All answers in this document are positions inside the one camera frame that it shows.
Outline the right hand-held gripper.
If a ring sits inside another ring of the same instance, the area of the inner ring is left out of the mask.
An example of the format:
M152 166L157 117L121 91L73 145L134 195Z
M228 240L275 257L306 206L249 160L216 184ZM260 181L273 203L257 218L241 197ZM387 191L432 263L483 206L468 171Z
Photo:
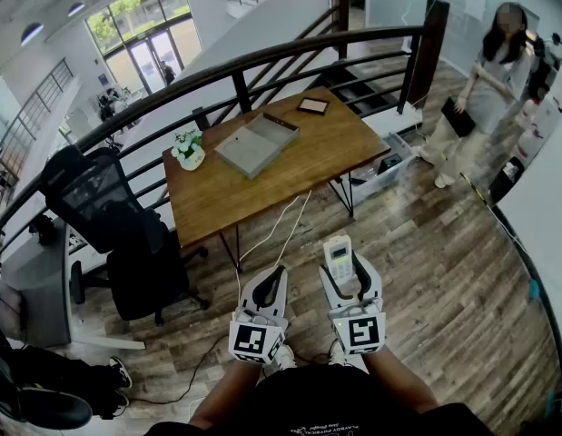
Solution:
M361 254L353 252L352 264L360 283L358 299L351 304L351 296L343 294L328 268L321 265L319 276L331 308L329 318L347 356L378 351L385 344L386 314L382 308L381 277L373 265Z

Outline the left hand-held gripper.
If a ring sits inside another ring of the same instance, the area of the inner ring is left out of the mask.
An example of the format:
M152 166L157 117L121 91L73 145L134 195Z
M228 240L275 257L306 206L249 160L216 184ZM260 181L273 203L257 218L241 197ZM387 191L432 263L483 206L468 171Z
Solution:
M261 365L273 362L289 326L283 318L287 292L288 271L282 265L260 272L245 285L241 308L230 322L228 350L234 359ZM260 309L269 315L251 312Z

